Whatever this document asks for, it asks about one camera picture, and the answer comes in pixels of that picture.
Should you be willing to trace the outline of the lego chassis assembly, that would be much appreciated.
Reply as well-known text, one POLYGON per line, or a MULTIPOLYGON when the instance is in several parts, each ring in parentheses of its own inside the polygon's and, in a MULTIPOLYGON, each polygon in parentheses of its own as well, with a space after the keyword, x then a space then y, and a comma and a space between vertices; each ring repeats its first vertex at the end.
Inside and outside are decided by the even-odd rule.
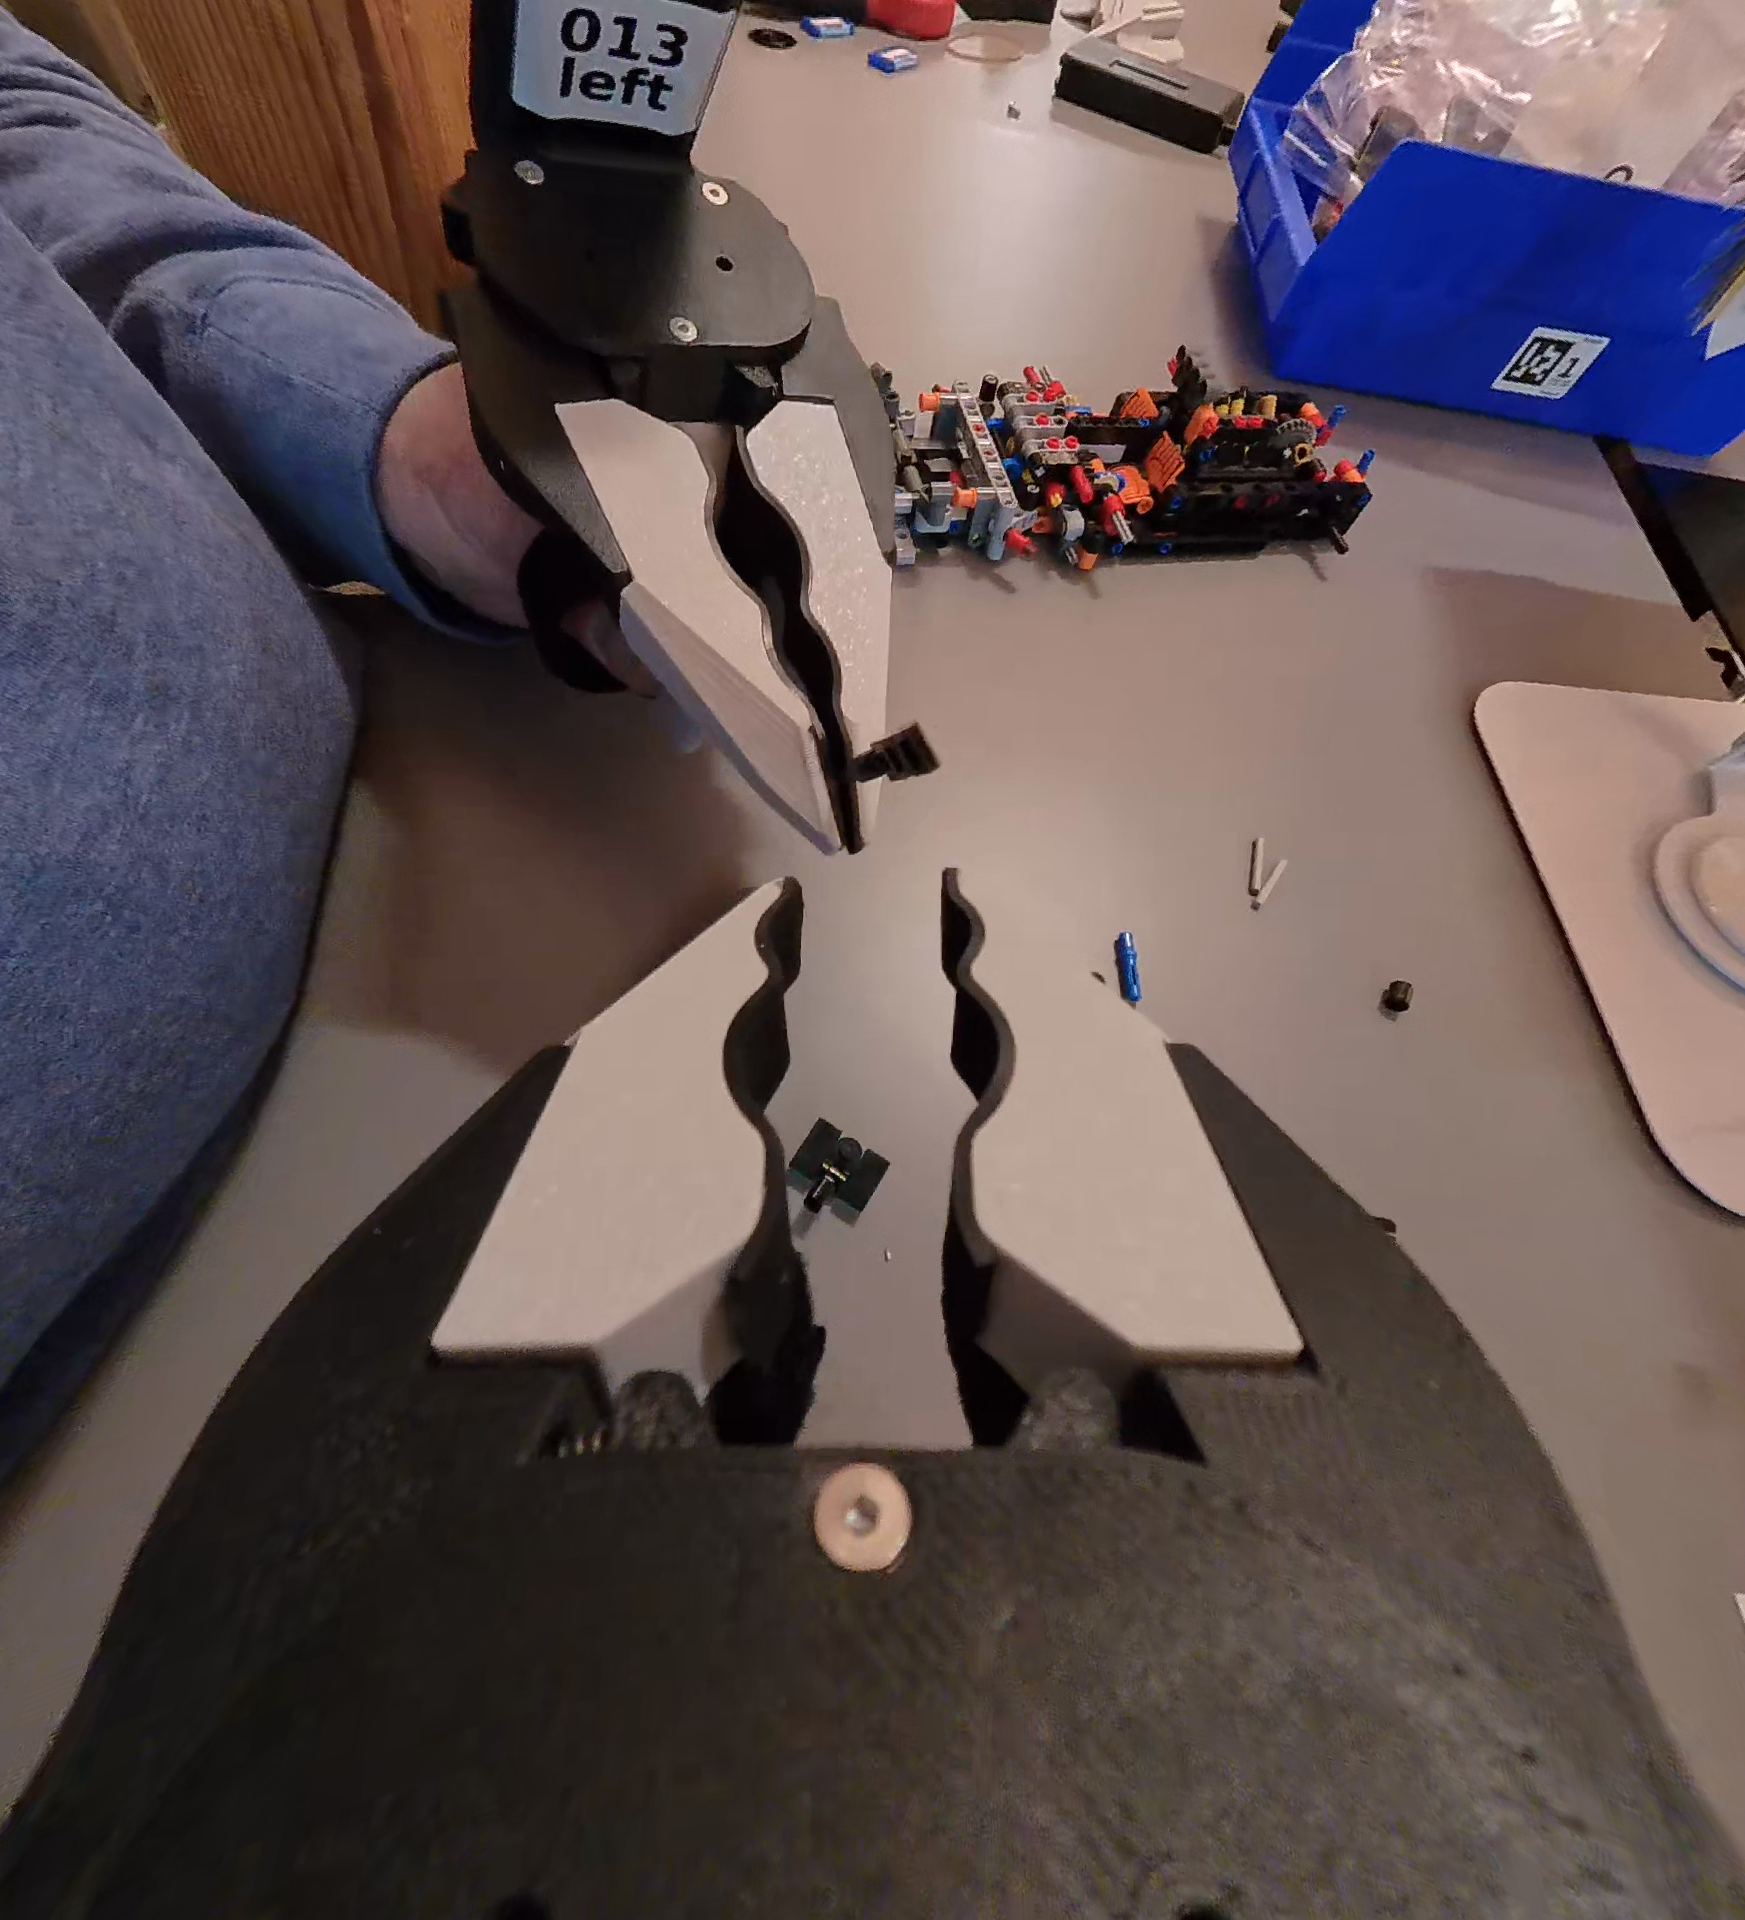
POLYGON ((1040 365, 932 386, 902 405, 874 365, 892 439, 892 562, 964 550, 1111 560, 1346 550, 1372 449, 1337 444, 1343 407, 1223 388, 1177 347, 1164 381, 1095 410, 1040 365))

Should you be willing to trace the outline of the pile of clear plastic bags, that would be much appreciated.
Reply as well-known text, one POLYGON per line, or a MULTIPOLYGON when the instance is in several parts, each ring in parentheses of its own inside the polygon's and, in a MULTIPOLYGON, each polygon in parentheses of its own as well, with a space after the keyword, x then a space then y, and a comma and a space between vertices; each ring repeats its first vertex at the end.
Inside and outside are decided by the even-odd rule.
POLYGON ((1745 2, 1386 2, 1294 104, 1345 201, 1404 141, 1745 212, 1745 2))

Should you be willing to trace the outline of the person's left hand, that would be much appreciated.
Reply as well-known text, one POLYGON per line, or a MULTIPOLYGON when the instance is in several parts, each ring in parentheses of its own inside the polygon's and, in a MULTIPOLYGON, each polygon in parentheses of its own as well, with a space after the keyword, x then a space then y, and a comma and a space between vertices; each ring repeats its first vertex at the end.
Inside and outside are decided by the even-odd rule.
POLYGON ((528 625, 518 576, 542 527, 489 470, 458 362, 426 372, 394 407, 376 497, 388 539, 430 589, 498 627, 528 625))

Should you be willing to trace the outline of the blue bin with white label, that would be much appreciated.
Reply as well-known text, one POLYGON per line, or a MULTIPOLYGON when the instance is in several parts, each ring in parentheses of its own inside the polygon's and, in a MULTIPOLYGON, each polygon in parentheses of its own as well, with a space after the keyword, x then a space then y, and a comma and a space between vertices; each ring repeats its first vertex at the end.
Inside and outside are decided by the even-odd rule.
POLYGON ((1694 326, 1727 207, 1404 143, 1315 236, 1283 136, 1369 11, 1303 3, 1227 145, 1270 370, 1691 456, 1742 434, 1745 339, 1694 326))

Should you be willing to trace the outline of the black green lego piece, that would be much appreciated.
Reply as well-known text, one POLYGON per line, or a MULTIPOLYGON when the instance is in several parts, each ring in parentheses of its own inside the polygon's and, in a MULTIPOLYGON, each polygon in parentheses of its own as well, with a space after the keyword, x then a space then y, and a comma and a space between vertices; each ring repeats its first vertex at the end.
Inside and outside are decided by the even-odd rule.
POLYGON ((787 1159, 787 1187, 806 1215, 857 1220, 878 1193, 889 1162, 826 1119, 816 1119, 787 1159))

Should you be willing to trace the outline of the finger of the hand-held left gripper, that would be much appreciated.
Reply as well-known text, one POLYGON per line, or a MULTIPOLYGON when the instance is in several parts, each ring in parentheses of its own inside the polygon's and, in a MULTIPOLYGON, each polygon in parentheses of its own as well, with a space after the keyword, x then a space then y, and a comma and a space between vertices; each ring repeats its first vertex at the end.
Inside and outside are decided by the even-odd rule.
POLYGON ((886 736, 892 579, 832 403, 787 395, 735 432, 722 553, 763 605, 765 657, 792 693, 802 765, 786 799, 807 805, 823 847, 861 849, 884 790, 859 759, 886 736))
POLYGON ((722 553, 722 497, 687 432, 619 399, 552 410, 627 567, 619 627, 637 660, 722 746, 754 790, 814 839, 792 693, 765 657, 759 599, 722 553))

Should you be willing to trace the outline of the person's left forearm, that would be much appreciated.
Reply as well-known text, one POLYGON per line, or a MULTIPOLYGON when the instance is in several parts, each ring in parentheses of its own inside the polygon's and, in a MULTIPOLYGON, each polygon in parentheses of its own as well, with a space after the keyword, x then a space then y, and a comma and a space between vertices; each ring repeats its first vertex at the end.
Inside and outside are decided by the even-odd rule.
POLYGON ((118 164, 116 344, 318 584, 368 584, 450 631, 498 627, 430 589, 388 539, 376 469, 435 336, 297 228, 237 207, 156 135, 118 164))

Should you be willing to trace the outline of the wooden door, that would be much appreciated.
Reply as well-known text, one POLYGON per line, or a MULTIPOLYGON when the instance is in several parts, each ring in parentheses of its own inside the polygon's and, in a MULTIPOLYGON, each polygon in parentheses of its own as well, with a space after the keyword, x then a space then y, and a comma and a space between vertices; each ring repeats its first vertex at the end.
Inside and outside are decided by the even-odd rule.
POLYGON ((466 2, 11 2, 241 205, 419 324, 464 273, 439 201, 473 145, 466 2))

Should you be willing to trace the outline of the black rectangular box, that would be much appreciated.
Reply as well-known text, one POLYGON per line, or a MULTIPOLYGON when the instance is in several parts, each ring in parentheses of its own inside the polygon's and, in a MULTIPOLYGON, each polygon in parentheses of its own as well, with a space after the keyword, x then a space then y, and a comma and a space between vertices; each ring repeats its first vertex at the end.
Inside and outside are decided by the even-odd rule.
POLYGON ((1107 37, 1063 50, 1051 97, 1193 154, 1225 146, 1244 111, 1244 94, 1107 37))

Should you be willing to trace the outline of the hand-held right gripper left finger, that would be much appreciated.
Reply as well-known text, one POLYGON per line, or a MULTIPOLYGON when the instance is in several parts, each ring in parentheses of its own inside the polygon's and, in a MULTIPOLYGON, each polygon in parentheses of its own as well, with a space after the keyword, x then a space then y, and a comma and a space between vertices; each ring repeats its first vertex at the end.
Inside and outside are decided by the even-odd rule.
POLYGON ((765 883, 571 1035, 431 1356, 668 1375, 729 1444, 798 1438, 826 1334, 765 1109, 802 925, 765 883))

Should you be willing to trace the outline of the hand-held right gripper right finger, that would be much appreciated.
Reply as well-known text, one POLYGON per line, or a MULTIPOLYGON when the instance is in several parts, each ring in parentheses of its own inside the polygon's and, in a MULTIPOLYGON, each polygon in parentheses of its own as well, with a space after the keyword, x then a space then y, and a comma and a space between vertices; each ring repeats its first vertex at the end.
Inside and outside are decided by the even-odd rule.
POLYGON ((970 1439, 1011 1441, 1081 1375, 1113 1438, 1188 1444, 1172 1375, 1294 1375, 1305 1337, 1165 1035, 974 868, 943 873, 939 940, 970 1098, 940 1284, 970 1439))

